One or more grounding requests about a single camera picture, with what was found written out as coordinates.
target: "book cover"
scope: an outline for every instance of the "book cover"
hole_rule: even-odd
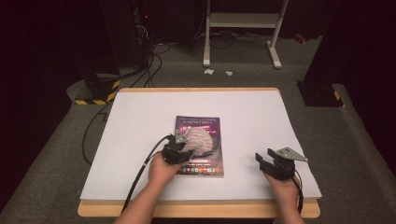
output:
[[[177,116],[176,130],[187,133],[191,128],[205,130],[211,139],[211,148],[194,152],[189,163],[177,171],[178,175],[223,177],[223,158],[219,118]]]

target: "book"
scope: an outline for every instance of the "book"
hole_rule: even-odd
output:
[[[180,133],[187,133],[191,128],[205,130],[210,136],[211,148],[205,151],[194,151],[188,164],[181,167],[177,171],[177,175],[223,177],[224,168],[219,118],[176,117],[176,130]]]

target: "gray floor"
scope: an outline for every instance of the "gray floor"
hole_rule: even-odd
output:
[[[377,152],[342,85],[334,85],[345,107],[306,107],[295,81],[302,80],[319,39],[301,45],[279,39],[276,49],[283,68],[275,70],[264,42],[234,43],[228,49],[212,48],[210,68],[204,74],[202,47],[159,46],[163,65],[155,87],[276,87],[288,110],[293,129],[309,158],[323,192],[321,215],[307,223],[396,223],[396,181]],[[217,46],[227,43],[213,41]],[[159,66],[155,59],[151,73]],[[130,86],[137,77],[121,82]],[[135,86],[142,87],[146,80]],[[67,94],[74,99],[81,82]],[[114,218],[79,217],[79,194],[90,166],[81,154],[82,136],[101,105],[72,105],[0,216],[0,223],[111,223]],[[85,142],[93,159],[106,123],[100,116],[88,130]],[[155,223],[240,223],[243,220],[156,219]],[[263,220],[244,220],[264,223]]]

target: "person's left hand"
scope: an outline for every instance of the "person's left hand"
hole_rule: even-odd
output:
[[[169,184],[178,169],[180,169],[185,163],[169,165],[163,159],[163,154],[157,153],[151,160],[148,171],[148,182],[157,187],[164,188]]]

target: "white metal stand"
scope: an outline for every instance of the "white metal stand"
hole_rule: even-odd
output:
[[[275,44],[288,2],[289,0],[283,0],[279,13],[211,13],[210,0],[207,0],[204,67],[210,66],[210,27],[246,27],[274,29],[272,40],[267,41],[267,47],[274,62],[274,67],[276,69],[282,68],[276,53]]]

